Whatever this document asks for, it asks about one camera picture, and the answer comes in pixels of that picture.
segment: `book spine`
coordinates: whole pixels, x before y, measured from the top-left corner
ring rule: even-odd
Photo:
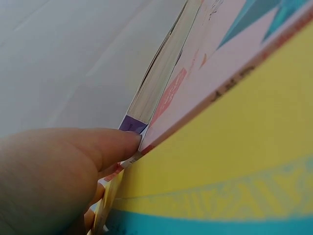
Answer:
[[[237,85],[244,77],[246,77],[250,72],[252,72],[257,66],[262,64],[271,54],[273,54],[277,49],[284,45],[289,39],[291,39],[296,33],[298,33],[302,28],[304,28],[313,19],[313,3],[306,11],[300,16],[299,19],[295,20],[289,27],[283,30],[279,36],[277,36],[273,42],[261,50],[257,55],[255,55],[248,63],[246,63],[241,69],[238,70],[233,76],[226,80],[221,86],[219,86],[213,93],[211,93],[205,100],[200,102],[194,109],[192,109],[187,115],[182,117],[178,122],[172,125],[167,131],[162,135],[152,141],[148,146],[141,149],[142,155],[147,154],[172,134],[174,134],[178,129],[184,126],[188,121],[194,118],[198,113],[228,92],[231,88]]]

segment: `hand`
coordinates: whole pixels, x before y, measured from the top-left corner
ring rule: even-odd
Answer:
[[[111,129],[41,129],[0,139],[0,234],[86,234],[97,183],[140,136]]]

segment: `finger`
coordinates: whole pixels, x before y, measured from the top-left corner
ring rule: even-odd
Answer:
[[[113,174],[118,169],[118,166],[119,166],[119,164],[115,163],[115,164],[111,165],[109,168],[107,168],[103,171],[100,171],[98,173],[98,179],[102,179],[108,175]]]
[[[63,235],[73,235],[73,234],[85,235],[86,234],[86,228],[84,226],[84,219],[85,218],[83,217],[83,215],[81,215],[62,234]]]
[[[76,131],[71,141],[94,162],[98,172],[130,158],[139,147],[141,135],[114,129]]]
[[[86,231],[88,232],[92,228],[92,225],[93,225],[94,212],[91,209],[89,209],[85,213],[84,218],[85,218],[85,228],[86,228]]]

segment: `book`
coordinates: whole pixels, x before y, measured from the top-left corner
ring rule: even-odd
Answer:
[[[138,153],[158,146],[219,99],[313,19],[313,0],[202,0]]]
[[[312,38],[310,23],[125,170],[107,235],[312,234]]]
[[[141,133],[148,125],[197,15],[201,0],[187,0],[154,56],[120,125]]]

